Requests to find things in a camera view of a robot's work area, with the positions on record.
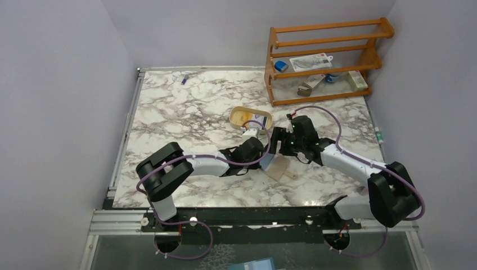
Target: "gray wall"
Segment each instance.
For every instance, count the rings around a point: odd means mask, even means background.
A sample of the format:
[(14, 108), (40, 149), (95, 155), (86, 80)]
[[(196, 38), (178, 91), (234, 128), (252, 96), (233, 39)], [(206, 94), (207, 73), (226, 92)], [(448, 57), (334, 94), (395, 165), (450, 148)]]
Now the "gray wall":
[(138, 66), (263, 66), (270, 26), (377, 19), (388, 14), (394, 0), (103, 3)]
[(99, 0), (0, 3), (0, 269), (77, 269), (136, 76)]
[(477, 263), (476, 4), (397, 0), (396, 35), (371, 77), (388, 160), (406, 165), (427, 201), (419, 224), (435, 270)]

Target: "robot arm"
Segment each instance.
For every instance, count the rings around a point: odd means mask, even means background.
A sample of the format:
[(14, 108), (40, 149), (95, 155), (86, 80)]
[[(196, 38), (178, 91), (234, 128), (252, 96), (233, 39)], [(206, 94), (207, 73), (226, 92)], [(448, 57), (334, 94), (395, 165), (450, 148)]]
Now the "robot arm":
[[(281, 127), (274, 128), (269, 155), (276, 153), (277, 143), (280, 141), (280, 154), (297, 156), (301, 152), (309, 162), (334, 168), (359, 181), (369, 190), (369, 197), (344, 196), (333, 201), (331, 207), (335, 212), (334, 215), (343, 220), (374, 218), (387, 227), (394, 227), (419, 208), (419, 201), (414, 194), (392, 175), (346, 156), (337, 148), (335, 141), (329, 138), (319, 138), (307, 116), (290, 117), (290, 121), (292, 130)], [(211, 155), (235, 163), (249, 163), (261, 157), (263, 150), (262, 143), (257, 138), (251, 137), (238, 147), (219, 150), (216, 154)], [(136, 172), (140, 178), (143, 178), (165, 162), (185, 155), (193, 157), (173, 163), (169, 169), (166, 167), (154, 173), (143, 183), (148, 199), (163, 221), (175, 216), (177, 210), (171, 195), (187, 177), (199, 175), (235, 176), (243, 169), (260, 168), (258, 163), (251, 166), (240, 166), (230, 165), (217, 158), (201, 159), (201, 154), (182, 150), (178, 143), (172, 142), (141, 162), (136, 167)], [(371, 163), (387, 167), (412, 185), (402, 164), (394, 162), (386, 165), (372, 161)]]

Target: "table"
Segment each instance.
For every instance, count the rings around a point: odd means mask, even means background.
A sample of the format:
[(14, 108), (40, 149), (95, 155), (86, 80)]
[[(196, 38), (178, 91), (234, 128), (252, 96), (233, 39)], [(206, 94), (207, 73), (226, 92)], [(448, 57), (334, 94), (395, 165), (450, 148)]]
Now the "table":
[[(181, 85), (184, 76), (189, 79)], [(273, 125), (286, 127), (286, 114), (304, 105), (271, 107), (264, 84), (264, 71), (249, 70), (162, 70), (144, 77), (134, 113), (118, 186), (115, 208), (148, 207), (146, 197), (136, 191), (136, 165), (169, 142), (194, 152), (215, 152), (241, 143), (241, 132), (229, 124), (235, 106), (268, 111)], [(327, 87), (343, 91), (344, 84)], [(296, 92), (290, 81), (284, 91)], [(363, 97), (312, 103), (332, 111), (341, 121), (341, 144), (350, 151), (377, 161), (383, 157)], [(333, 119), (316, 109), (305, 109), (320, 137), (336, 138)], [(260, 140), (265, 144), (266, 136)], [(359, 183), (331, 168), (302, 164), (290, 158), (289, 171), (298, 179), (283, 176), (279, 181), (254, 170), (243, 176), (189, 177), (174, 192), (177, 207), (322, 206), (341, 195), (358, 196)]]

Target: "blue box on floor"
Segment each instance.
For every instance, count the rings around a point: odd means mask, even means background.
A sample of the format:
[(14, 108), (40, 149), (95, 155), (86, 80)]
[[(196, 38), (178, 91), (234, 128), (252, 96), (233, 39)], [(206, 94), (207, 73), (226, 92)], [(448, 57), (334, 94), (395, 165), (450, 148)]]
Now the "blue box on floor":
[(227, 270), (275, 270), (275, 265), (273, 263), (273, 258), (265, 258), (246, 263), (234, 264), (229, 266)]

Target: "wooden shelf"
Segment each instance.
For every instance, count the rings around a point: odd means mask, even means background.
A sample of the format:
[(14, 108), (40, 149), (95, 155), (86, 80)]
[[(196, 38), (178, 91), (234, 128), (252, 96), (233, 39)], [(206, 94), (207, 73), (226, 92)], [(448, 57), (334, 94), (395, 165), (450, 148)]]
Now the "wooden shelf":
[[(301, 31), (332, 29), (332, 28), (347, 28), (347, 27), (366, 26), (366, 25), (376, 25), (374, 33), (351, 35), (351, 36), (344, 36), (344, 37), (285, 41), (285, 42), (280, 42), (277, 35), (278, 33), (301, 32)], [(346, 98), (346, 97), (369, 95), (371, 93), (371, 87), (364, 91), (359, 91), (359, 92), (330, 94), (327, 96), (295, 98), (291, 100), (277, 101), (274, 99), (273, 92), (272, 92), (272, 80), (310, 76), (310, 75), (316, 75), (316, 74), (347, 72), (352, 70), (359, 70), (361, 74), (363, 75), (363, 77), (365, 78), (365, 80), (367, 80), (366, 75), (368, 70), (379, 69), (382, 66), (381, 59), (376, 53), (376, 40), (378, 38), (392, 38), (393, 36), (394, 36), (394, 29), (389, 23), (389, 21), (384, 17), (377, 20), (337, 22), (332, 24), (321, 24), (321, 25), (304, 25), (304, 26), (292, 26), (292, 27), (285, 27), (285, 28), (271, 27), (269, 38), (268, 38), (267, 61), (265, 63), (265, 84), (267, 85), (267, 92), (268, 92), (272, 106), (298, 104), (298, 103), (304, 103), (304, 102), (330, 100), (335, 98)], [(334, 42), (350, 42), (350, 41), (358, 41), (358, 40), (367, 40), (367, 42), (364, 45), (357, 45), (357, 46), (312, 49), (312, 50), (306, 50), (306, 51), (281, 52), (281, 53), (273, 52), (273, 50), (276, 50), (282, 47), (305, 46), (305, 45), (334, 43)], [(330, 68), (330, 69), (319, 69), (319, 70), (300, 71), (300, 72), (287, 71), (286, 73), (277, 73), (275, 68), (273, 67), (274, 65), (273, 60), (278, 58), (313, 55), (317, 53), (336, 53), (336, 52), (348, 52), (348, 51), (362, 51), (358, 61), (354, 65), (343, 66), (343, 67), (334, 68), (334, 69)]]

